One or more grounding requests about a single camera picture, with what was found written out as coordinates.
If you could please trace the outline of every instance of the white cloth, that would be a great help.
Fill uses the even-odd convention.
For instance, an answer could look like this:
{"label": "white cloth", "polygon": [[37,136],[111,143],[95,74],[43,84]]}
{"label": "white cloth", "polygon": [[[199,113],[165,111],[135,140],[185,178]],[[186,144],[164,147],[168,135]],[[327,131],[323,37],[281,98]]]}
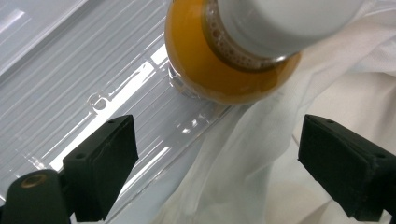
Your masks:
{"label": "white cloth", "polygon": [[336,80],[313,112],[346,120],[386,149],[396,146],[396,80],[385,75],[395,71],[396,1],[366,1],[344,30],[303,52],[278,91],[252,107],[235,107],[206,134],[193,166],[152,223],[354,223],[299,165],[296,148],[276,162],[270,178],[271,167],[288,148],[297,121]]}

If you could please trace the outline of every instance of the plastic bottle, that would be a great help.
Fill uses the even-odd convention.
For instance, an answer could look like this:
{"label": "plastic bottle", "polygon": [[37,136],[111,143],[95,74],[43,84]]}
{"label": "plastic bottle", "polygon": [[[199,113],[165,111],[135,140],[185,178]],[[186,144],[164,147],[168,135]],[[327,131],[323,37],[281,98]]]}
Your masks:
{"label": "plastic bottle", "polygon": [[260,100],[296,68],[301,49],[340,30],[361,0],[174,0],[165,26],[171,73],[227,104]]}

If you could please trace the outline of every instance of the juice bottle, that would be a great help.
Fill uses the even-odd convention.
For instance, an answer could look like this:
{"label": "juice bottle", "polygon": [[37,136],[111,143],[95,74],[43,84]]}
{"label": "juice bottle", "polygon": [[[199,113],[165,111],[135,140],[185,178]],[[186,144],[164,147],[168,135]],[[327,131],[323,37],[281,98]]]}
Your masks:
{"label": "juice bottle", "polygon": [[[316,39],[311,35],[309,41],[306,37],[295,37],[295,42],[289,41],[285,38],[290,37],[285,35],[288,30],[277,31],[274,25],[266,24],[274,19],[263,19],[260,13],[256,13],[259,18],[254,18],[248,15],[251,8],[243,9],[249,2],[258,1],[262,0],[173,1],[166,19],[165,44],[172,73],[177,74],[190,91],[227,105],[258,101],[291,76],[301,58],[296,53],[299,49],[334,33],[316,34]],[[242,29],[250,29],[257,34],[244,40],[249,30],[244,33],[240,28],[233,27],[241,23]],[[345,20],[337,22],[338,27],[327,30],[338,30],[345,23]],[[264,32],[265,29],[269,31],[264,33],[264,38],[261,26]]]}

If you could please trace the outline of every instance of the orange juice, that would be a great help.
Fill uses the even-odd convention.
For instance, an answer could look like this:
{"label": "orange juice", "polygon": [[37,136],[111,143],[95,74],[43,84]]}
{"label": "orange juice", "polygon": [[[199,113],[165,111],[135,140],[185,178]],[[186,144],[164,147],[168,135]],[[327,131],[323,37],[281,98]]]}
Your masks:
{"label": "orange juice", "polygon": [[205,3],[205,0],[174,0],[166,19],[169,60],[191,91],[222,104],[248,104],[260,100],[288,79],[299,62],[299,54],[258,70],[233,66],[221,58],[207,40]]}

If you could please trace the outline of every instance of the ridged plastic surface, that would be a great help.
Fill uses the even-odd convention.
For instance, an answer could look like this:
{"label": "ridged plastic surface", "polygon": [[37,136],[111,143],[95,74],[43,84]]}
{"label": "ridged plastic surface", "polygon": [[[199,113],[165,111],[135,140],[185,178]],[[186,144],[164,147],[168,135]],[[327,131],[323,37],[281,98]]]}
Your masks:
{"label": "ridged plastic surface", "polygon": [[140,160],[111,220],[227,111],[169,84],[163,41],[168,4],[87,2],[1,74],[3,201],[17,177],[61,169],[62,158],[102,123],[133,114]]}

